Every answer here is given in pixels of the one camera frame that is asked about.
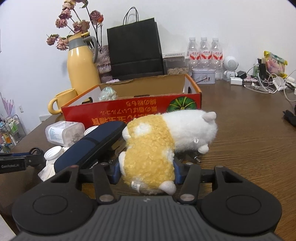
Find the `black paper bag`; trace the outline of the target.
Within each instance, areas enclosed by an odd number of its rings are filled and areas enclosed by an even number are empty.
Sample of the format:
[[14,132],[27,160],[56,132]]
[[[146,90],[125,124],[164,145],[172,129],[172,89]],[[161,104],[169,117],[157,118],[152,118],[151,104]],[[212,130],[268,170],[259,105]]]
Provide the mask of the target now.
[[135,22],[107,29],[107,40],[114,79],[129,80],[164,75],[164,64],[157,23],[153,18],[140,21],[135,7]]

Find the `black object at right edge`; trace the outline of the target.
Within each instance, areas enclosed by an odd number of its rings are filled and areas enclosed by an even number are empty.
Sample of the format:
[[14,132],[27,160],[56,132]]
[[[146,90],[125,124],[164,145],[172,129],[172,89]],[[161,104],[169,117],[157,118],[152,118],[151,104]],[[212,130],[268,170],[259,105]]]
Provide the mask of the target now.
[[291,111],[283,111],[283,119],[286,120],[293,127],[296,127],[296,116]]

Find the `yellow white plush toy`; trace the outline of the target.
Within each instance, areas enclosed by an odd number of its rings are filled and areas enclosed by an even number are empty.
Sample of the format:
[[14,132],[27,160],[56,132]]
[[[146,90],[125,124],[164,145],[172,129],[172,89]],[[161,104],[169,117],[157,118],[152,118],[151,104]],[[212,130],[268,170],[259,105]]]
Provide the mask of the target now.
[[118,157],[124,183],[138,193],[173,195],[175,153],[206,154],[217,134],[216,118],[214,111],[187,109],[130,121],[122,131],[126,149]]

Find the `black power adapter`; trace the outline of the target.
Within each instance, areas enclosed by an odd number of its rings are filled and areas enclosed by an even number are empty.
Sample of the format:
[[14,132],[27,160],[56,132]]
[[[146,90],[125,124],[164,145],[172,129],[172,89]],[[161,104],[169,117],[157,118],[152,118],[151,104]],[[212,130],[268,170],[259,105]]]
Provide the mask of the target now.
[[245,79],[245,78],[247,78],[247,73],[245,71],[238,71],[237,77],[239,77],[241,79]]

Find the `colourful snack bag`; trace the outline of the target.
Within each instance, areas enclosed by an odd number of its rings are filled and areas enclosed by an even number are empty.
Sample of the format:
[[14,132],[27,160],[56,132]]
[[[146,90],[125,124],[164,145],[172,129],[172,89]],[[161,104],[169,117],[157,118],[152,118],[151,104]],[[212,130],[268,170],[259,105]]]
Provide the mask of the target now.
[[285,67],[288,65],[288,62],[269,52],[269,51],[264,51],[264,57],[265,57],[265,64],[266,64],[266,70],[270,74],[275,74],[280,77],[285,77]]

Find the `clear white plastic jar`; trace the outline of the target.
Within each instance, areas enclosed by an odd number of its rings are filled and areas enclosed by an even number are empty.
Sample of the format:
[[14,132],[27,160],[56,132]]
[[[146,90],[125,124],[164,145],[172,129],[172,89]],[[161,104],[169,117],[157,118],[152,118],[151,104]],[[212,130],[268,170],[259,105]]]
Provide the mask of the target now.
[[58,121],[45,129],[47,141],[62,147],[70,147],[84,137],[85,127],[74,121]]

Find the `white round jar lid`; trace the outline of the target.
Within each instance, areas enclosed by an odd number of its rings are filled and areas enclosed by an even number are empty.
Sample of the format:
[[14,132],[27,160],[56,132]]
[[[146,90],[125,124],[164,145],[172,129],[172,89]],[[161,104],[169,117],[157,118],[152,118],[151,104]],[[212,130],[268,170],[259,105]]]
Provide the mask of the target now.
[[63,154],[63,152],[64,150],[61,146],[55,146],[46,151],[46,153],[44,154],[44,158],[47,161],[53,161],[58,159]]

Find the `left water bottle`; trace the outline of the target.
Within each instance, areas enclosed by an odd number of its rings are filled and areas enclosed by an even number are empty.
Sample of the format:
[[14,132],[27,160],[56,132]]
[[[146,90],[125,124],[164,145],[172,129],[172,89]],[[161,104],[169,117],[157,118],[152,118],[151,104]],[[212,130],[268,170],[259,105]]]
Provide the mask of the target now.
[[192,75],[192,70],[198,68],[200,60],[200,49],[195,37],[189,37],[187,48],[189,75]]

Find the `navy blue glasses case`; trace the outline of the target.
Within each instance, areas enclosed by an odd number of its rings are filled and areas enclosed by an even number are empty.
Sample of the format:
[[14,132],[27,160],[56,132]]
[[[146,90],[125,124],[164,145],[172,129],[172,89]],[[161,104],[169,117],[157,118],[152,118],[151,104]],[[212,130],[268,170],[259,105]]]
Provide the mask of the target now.
[[123,147],[122,131],[126,123],[110,121],[99,125],[93,131],[72,145],[54,163],[56,173],[78,165],[81,169],[90,169],[96,163],[108,162],[117,156]]

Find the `iridescent crumpled wrapper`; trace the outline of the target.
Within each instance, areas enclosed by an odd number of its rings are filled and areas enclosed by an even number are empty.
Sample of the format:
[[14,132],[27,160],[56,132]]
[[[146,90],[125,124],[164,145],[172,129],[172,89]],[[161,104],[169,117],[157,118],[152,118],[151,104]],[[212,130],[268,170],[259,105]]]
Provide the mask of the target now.
[[117,92],[111,87],[105,87],[99,94],[98,101],[110,101],[118,98]]

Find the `yellow mug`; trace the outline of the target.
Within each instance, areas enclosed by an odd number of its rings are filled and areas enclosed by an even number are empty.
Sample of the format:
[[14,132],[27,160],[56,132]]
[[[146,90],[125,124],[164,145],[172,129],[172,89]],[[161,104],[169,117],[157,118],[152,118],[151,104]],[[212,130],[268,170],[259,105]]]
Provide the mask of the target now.
[[[48,111],[52,115],[62,113],[62,106],[70,102],[77,96],[77,92],[74,88],[67,89],[57,94],[48,104]],[[57,104],[58,109],[54,109],[54,103]]]

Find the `water bottle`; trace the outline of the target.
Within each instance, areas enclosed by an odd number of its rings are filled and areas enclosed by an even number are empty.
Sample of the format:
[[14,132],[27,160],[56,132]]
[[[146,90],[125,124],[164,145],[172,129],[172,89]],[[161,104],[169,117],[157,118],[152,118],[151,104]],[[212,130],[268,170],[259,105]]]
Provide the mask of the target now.
[[211,68],[215,70],[215,79],[221,80],[223,77],[223,50],[218,38],[212,39],[211,52]]
[[200,49],[195,37],[189,37],[187,48],[189,75],[192,75],[192,70],[198,68],[200,60]]
[[209,47],[207,37],[201,37],[200,42],[200,67],[201,68],[210,68],[212,60],[212,52]]

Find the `white crumpled tissue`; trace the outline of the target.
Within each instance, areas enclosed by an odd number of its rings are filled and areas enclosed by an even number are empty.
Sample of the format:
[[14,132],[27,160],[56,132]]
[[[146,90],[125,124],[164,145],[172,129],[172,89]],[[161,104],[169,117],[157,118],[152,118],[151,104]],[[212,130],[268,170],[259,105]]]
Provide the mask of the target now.
[[54,169],[55,161],[56,160],[46,161],[46,166],[38,173],[38,177],[43,182],[53,177],[56,174]]

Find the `red orange cardboard box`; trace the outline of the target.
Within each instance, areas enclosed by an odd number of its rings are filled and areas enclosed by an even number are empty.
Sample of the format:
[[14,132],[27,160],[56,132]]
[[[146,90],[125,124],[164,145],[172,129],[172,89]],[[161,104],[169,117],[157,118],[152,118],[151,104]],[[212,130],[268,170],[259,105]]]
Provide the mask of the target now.
[[[98,101],[102,89],[111,87],[118,98]],[[187,74],[160,75],[97,85],[62,107],[67,121],[85,128],[109,121],[128,123],[141,116],[183,109],[200,109],[202,91]]]

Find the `clear jar of seeds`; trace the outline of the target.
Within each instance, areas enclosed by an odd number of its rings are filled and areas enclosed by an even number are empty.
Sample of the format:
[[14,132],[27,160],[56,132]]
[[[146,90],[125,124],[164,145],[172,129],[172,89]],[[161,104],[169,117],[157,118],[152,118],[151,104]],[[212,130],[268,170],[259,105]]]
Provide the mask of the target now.
[[166,75],[178,75],[188,73],[188,63],[185,52],[163,53],[163,64]]

